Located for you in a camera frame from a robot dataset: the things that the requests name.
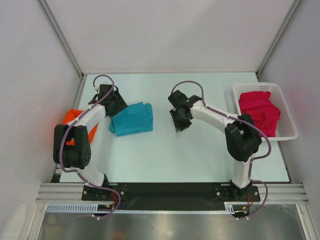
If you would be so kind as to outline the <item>teal t-shirt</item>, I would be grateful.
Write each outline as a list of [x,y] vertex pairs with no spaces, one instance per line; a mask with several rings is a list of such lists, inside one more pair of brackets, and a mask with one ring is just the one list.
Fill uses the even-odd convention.
[[153,128],[153,108],[150,103],[135,103],[111,118],[109,131],[117,137],[150,132]]

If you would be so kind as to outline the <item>white plastic basket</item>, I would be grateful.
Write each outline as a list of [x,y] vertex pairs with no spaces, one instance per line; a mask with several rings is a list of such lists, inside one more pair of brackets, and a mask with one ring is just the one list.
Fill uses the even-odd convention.
[[268,137],[268,139],[270,141],[287,141],[296,139],[299,135],[296,124],[281,88],[275,83],[256,82],[234,85],[233,94],[238,114],[243,114],[241,113],[239,106],[241,94],[255,91],[271,92],[270,101],[281,111],[280,120],[277,122],[276,136]]

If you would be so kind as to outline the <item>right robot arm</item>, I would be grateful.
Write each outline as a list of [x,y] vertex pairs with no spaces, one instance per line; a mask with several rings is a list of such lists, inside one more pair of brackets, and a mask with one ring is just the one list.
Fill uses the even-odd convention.
[[203,121],[225,135],[226,147],[234,159],[233,175],[230,181],[230,196],[242,201],[252,187],[250,180],[250,161],[258,152],[262,138],[250,115],[229,114],[204,103],[203,98],[193,95],[187,97],[179,90],[173,91],[168,101],[173,106],[171,114],[176,132],[182,132],[192,125],[191,120]]

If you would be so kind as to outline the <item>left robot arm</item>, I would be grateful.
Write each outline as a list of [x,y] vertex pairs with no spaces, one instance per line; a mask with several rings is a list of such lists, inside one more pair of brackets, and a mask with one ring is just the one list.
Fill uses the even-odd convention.
[[90,187],[100,200],[110,196],[107,176],[90,166],[92,158],[89,133],[105,118],[112,118],[128,105],[118,87],[101,84],[87,109],[66,124],[54,128],[53,160],[65,173],[75,173]]

